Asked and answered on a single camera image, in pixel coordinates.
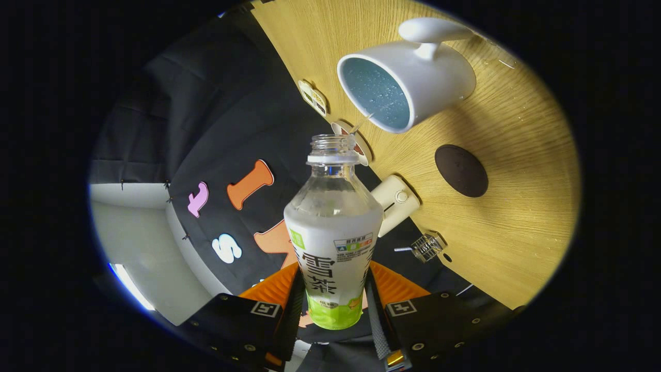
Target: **white mug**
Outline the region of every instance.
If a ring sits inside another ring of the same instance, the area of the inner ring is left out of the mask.
[[[466,27],[438,18],[409,19],[399,25],[406,41],[389,42],[348,54],[337,64],[344,92],[374,125],[404,133],[475,89],[468,61],[443,41],[470,38]]]

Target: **white cylindrical object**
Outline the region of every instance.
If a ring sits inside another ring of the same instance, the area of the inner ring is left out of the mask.
[[[429,24],[432,30],[426,30]],[[344,92],[369,120],[391,133],[414,125],[468,97],[475,90],[471,64],[443,40],[473,33],[443,19],[410,19],[400,33],[412,41],[373,46],[340,59],[337,74]]]
[[[379,238],[420,208],[420,201],[413,191],[396,175],[386,177],[371,193],[385,211],[379,229]]]

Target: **wood grain surface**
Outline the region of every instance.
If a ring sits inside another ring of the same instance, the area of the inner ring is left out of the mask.
[[[436,230],[452,262],[443,264],[510,308],[527,304],[546,284],[570,244],[580,206],[578,156],[568,123],[544,83],[521,61],[476,34],[447,42],[475,70],[475,92],[404,134],[390,134],[363,116],[336,74],[339,59],[401,40],[400,23],[451,19],[407,0],[253,1],[252,13],[292,75],[327,98],[326,120],[361,121],[381,178],[398,174],[422,201],[412,219]],[[484,165],[489,186],[466,197],[440,175],[436,149],[453,144]]]

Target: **nutrition grade label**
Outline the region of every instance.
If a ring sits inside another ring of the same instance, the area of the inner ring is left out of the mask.
[[[356,257],[369,253],[372,244],[372,233],[351,239],[335,240],[337,262],[351,261]]]

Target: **orange letter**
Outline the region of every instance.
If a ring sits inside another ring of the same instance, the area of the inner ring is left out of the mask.
[[[253,237],[257,243],[257,246],[262,251],[268,254],[287,254],[287,257],[285,257],[285,262],[282,263],[281,269],[293,264],[294,262],[298,262],[298,260],[296,260],[296,254],[293,252],[292,241],[289,238],[287,225],[285,225],[284,219],[278,222],[277,225],[268,229],[267,232],[256,232]]]
[[[227,186],[227,196],[234,208],[241,210],[243,202],[260,187],[273,185],[273,173],[264,160],[257,160],[254,169],[236,185]]]

